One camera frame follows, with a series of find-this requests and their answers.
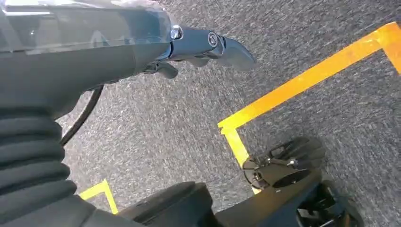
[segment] black cable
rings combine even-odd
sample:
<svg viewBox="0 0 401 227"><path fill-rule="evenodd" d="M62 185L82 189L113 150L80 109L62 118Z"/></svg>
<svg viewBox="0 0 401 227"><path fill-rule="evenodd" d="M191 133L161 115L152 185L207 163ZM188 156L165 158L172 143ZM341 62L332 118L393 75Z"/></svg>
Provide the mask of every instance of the black cable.
<svg viewBox="0 0 401 227"><path fill-rule="evenodd" d="M95 108L97 102L99 101L100 95L103 91L103 85L97 87L93 90L90 100L85 106L85 109L82 111L79 118L75 121L75 123L71 126L70 129L64 134L62 137L60 144L62 146L66 145L68 141L78 132L78 130L82 127L85 121L88 119L89 115L92 113L93 109Z"/></svg>

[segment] silver screw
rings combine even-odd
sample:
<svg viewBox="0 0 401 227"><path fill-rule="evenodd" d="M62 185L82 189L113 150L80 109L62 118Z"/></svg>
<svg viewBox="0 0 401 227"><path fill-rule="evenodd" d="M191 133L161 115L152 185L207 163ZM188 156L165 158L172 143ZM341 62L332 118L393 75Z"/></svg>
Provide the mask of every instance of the silver screw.
<svg viewBox="0 0 401 227"><path fill-rule="evenodd" d="M172 39L180 39L182 37L182 29L179 25L174 25L171 28L170 37Z"/></svg>
<svg viewBox="0 0 401 227"><path fill-rule="evenodd" d="M287 163L287 166L293 166L293 165L295 165L295 160L294 159L292 159L291 161L289 161Z"/></svg>
<svg viewBox="0 0 401 227"><path fill-rule="evenodd" d="M217 46L218 38L217 38L216 33L214 33L214 32L209 33L208 41L209 41L209 44L210 44L212 47Z"/></svg>

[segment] clear plastic cover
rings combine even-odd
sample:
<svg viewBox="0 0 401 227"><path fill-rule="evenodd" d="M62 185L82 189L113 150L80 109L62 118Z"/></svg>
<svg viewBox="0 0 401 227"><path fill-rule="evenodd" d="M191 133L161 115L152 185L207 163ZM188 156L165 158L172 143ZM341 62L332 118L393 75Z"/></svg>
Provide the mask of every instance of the clear plastic cover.
<svg viewBox="0 0 401 227"><path fill-rule="evenodd" d="M175 25L149 0L0 0L0 52L168 43Z"/></svg>

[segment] yellow tape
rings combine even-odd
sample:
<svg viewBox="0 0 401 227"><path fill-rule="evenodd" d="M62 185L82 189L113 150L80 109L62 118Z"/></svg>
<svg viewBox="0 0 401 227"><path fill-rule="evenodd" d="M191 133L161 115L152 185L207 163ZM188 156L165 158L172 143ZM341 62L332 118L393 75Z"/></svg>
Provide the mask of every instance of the yellow tape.
<svg viewBox="0 0 401 227"><path fill-rule="evenodd" d="M242 143L241 138L239 137L235 129L231 131L226 131L224 135L226 136L227 141L234 152L235 158L242 168L244 162L249 158L249 154L248 151L246 151L246 148Z"/></svg>
<svg viewBox="0 0 401 227"><path fill-rule="evenodd" d="M107 202L109 203L110 206L110 210L113 214L118 213L117 210L117 206L114 202L114 198L113 198L113 194L110 190L109 184L107 183L107 180L103 180L101 183L85 190L84 192L82 192L81 194L79 194L79 196L83 199L83 200L87 200L89 198L92 198L100 193L105 193L106 198L107 198Z"/></svg>
<svg viewBox="0 0 401 227"><path fill-rule="evenodd" d="M381 48L396 70L401 73L401 30L397 23L392 22L264 95L221 121L218 126L223 128L223 134L225 130L236 129Z"/></svg>

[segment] bolt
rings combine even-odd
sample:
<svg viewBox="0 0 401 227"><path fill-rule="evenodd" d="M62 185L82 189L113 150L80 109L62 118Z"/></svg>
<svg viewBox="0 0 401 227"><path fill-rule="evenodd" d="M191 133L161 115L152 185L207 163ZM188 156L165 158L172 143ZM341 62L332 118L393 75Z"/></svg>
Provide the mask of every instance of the bolt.
<svg viewBox="0 0 401 227"><path fill-rule="evenodd" d="M287 163L287 166L293 166L295 164L295 160L292 159L290 162Z"/></svg>
<svg viewBox="0 0 401 227"><path fill-rule="evenodd" d="M182 29L179 25L174 25L171 28L170 37L172 39L180 39L183 36Z"/></svg>
<svg viewBox="0 0 401 227"><path fill-rule="evenodd" d="M209 33L208 41L212 47L217 46L217 41L218 41L217 35L214 32Z"/></svg>
<svg viewBox="0 0 401 227"><path fill-rule="evenodd" d="M256 173L253 173L253 177L255 178L255 180L260 180L261 178L262 178L262 176L261 176L261 174L260 173L258 173L258 172L256 172Z"/></svg>

